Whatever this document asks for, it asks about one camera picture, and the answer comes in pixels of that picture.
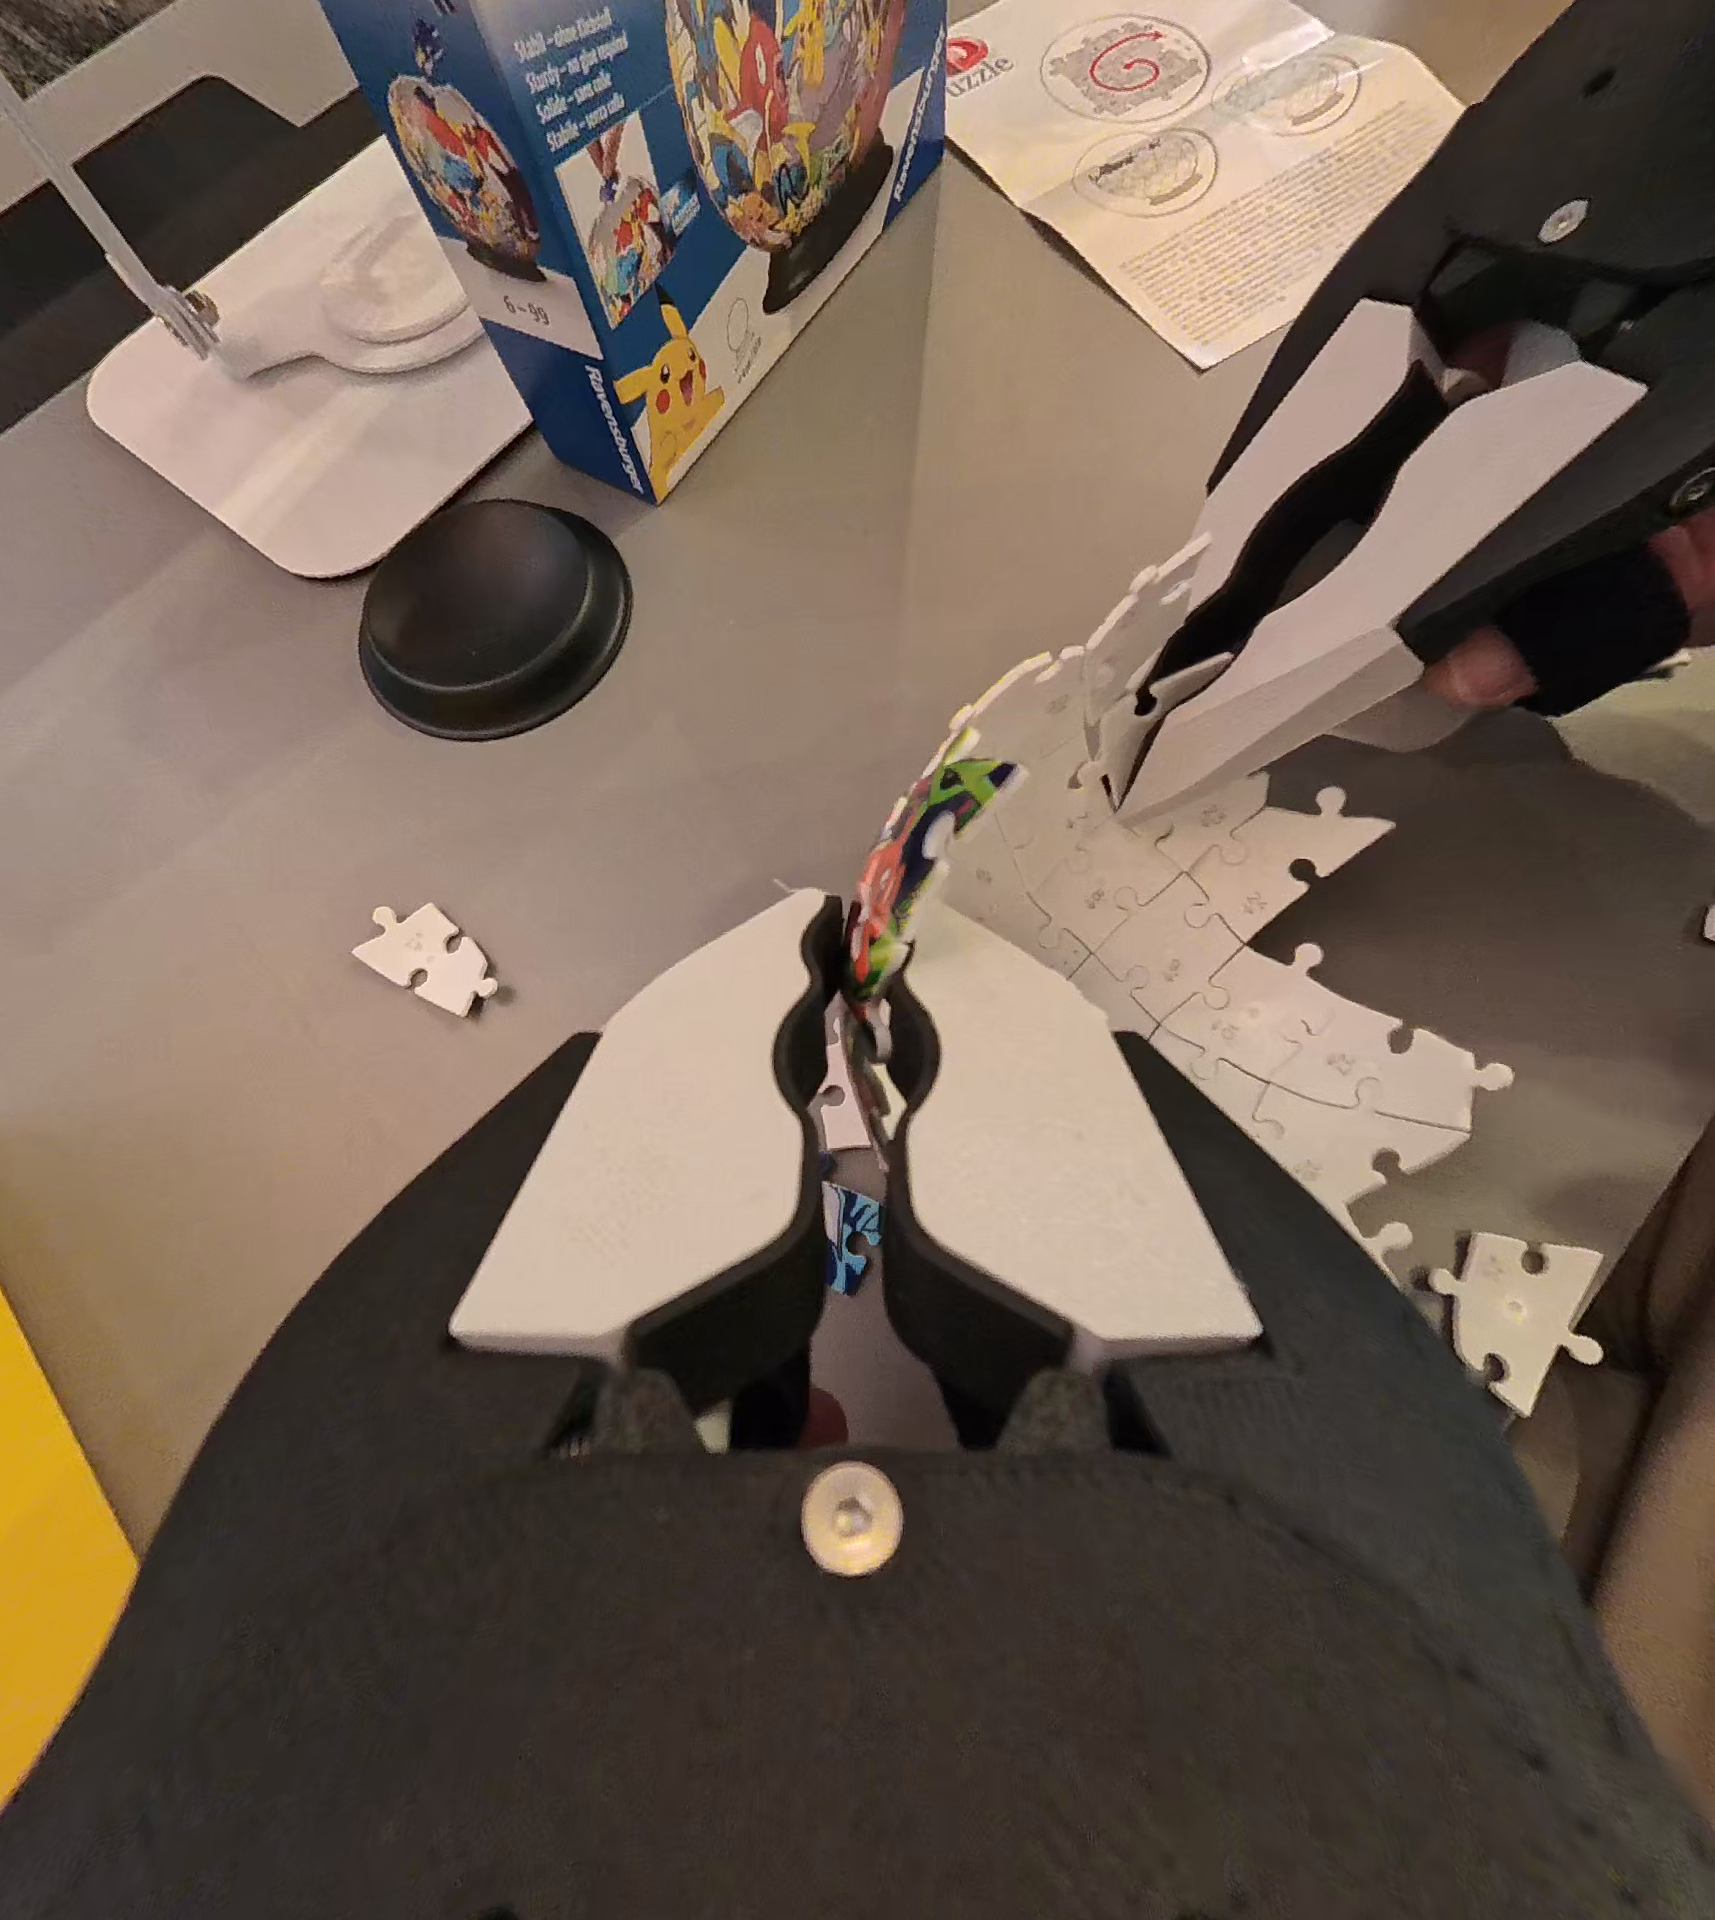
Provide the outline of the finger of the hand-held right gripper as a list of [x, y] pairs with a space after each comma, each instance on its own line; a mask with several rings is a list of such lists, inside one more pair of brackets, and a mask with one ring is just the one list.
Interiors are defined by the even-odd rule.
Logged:
[[1369, 526], [1446, 413], [1417, 314], [1361, 300], [1209, 486], [1191, 540], [1121, 634], [1137, 652], [1095, 719], [1111, 803], [1179, 803], [1397, 701], [1421, 664], [1397, 635]]
[[1413, 686], [1423, 665], [1399, 620], [1640, 397], [1634, 380], [1574, 357], [1454, 408], [1349, 552], [1161, 719], [1117, 817], [1143, 824]]

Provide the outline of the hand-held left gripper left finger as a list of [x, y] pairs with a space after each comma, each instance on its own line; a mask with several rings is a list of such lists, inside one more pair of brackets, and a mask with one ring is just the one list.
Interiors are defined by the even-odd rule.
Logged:
[[791, 890], [605, 1020], [453, 1307], [453, 1341], [663, 1373], [693, 1414], [807, 1356], [839, 936], [833, 894]]

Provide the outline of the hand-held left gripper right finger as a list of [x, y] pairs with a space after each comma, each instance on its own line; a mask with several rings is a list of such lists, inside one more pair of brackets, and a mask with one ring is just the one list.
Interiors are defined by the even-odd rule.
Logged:
[[1259, 1315], [1105, 1016], [949, 906], [885, 995], [891, 1330], [967, 1447], [1031, 1380], [1251, 1348]]

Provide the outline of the colourful puzzle ball shell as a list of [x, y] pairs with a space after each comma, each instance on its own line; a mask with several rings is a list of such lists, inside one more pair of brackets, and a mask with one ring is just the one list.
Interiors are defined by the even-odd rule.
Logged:
[[1389, 831], [1337, 788], [1279, 807], [1247, 774], [1127, 826], [1107, 774], [1139, 745], [1151, 656], [1193, 595], [1207, 540], [1143, 570], [1083, 642], [1019, 660], [953, 714], [851, 890], [845, 992], [879, 1000], [943, 904], [1061, 973], [1149, 1040], [1347, 1230], [1389, 1172], [1468, 1139], [1508, 1068], [1331, 992], [1319, 952], [1253, 939]]

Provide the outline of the yellow blue puzzle piece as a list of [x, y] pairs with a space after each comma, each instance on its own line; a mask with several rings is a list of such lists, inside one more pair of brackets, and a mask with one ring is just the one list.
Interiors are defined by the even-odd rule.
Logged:
[[883, 1203], [857, 1187], [821, 1184], [825, 1234], [825, 1288], [839, 1298], [857, 1295], [867, 1284], [883, 1242]]

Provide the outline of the black round ball stand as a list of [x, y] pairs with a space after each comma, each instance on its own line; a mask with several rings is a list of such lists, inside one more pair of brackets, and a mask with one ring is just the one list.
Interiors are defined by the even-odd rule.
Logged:
[[615, 664], [629, 566], [589, 520], [517, 497], [439, 508], [371, 572], [357, 662], [405, 728], [483, 744], [533, 732]]

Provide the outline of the blue puzzle box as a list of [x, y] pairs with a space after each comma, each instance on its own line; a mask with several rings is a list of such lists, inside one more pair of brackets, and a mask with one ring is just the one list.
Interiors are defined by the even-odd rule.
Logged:
[[549, 452], [651, 506], [943, 151], [941, 1], [325, 1]]

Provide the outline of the white instruction leaflet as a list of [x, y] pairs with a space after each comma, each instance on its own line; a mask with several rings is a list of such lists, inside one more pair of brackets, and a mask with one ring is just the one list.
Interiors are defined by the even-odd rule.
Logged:
[[951, 24], [949, 140], [1201, 371], [1289, 326], [1460, 115], [1285, 1], [1001, 1]]

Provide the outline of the white desk stand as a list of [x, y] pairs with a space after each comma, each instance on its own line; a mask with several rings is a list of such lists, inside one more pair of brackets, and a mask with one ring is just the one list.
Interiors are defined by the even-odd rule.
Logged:
[[149, 312], [91, 373], [89, 420], [283, 572], [377, 564], [531, 428], [385, 140], [183, 289], [1, 67], [0, 118]]

